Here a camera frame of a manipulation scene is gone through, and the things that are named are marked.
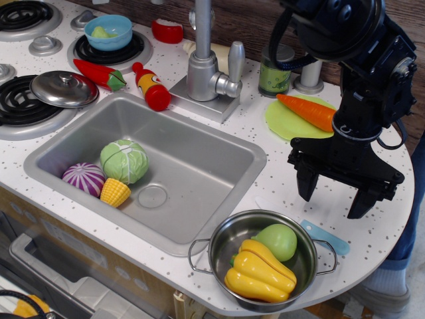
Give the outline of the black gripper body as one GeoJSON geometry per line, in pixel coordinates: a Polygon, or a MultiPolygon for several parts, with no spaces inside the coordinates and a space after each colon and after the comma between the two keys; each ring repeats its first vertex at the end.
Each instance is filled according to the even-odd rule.
{"type": "Polygon", "coordinates": [[[315,165],[325,176],[358,190],[381,193],[391,200],[404,174],[373,151],[371,139],[352,139],[342,133],[330,138],[293,138],[288,162],[297,171],[302,161],[315,165]]]}

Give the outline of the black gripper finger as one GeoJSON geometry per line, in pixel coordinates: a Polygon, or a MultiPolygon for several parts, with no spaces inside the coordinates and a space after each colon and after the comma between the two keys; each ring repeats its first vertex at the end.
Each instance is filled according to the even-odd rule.
{"type": "Polygon", "coordinates": [[[317,185],[320,170],[310,163],[301,162],[297,167],[297,188],[299,195],[309,201],[317,185]]]}
{"type": "Polygon", "coordinates": [[[375,206],[377,201],[382,201],[383,199],[384,196],[381,193],[358,190],[349,210],[347,218],[362,218],[375,206]]]}

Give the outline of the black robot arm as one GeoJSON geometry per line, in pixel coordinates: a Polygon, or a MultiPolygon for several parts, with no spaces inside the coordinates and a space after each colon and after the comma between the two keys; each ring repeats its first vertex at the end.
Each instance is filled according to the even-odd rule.
{"type": "Polygon", "coordinates": [[[277,67],[301,68],[316,61],[341,66],[341,104],[329,138],[292,139],[288,161],[297,171],[299,195],[309,200],[319,176],[353,186],[349,218],[359,219],[375,203],[394,197],[401,172],[378,157],[371,144],[399,124],[415,103],[415,45],[385,12],[383,1],[283,1],[284,12],[270,38],[270,58],[288,25],[306,55],[277,67]]]}

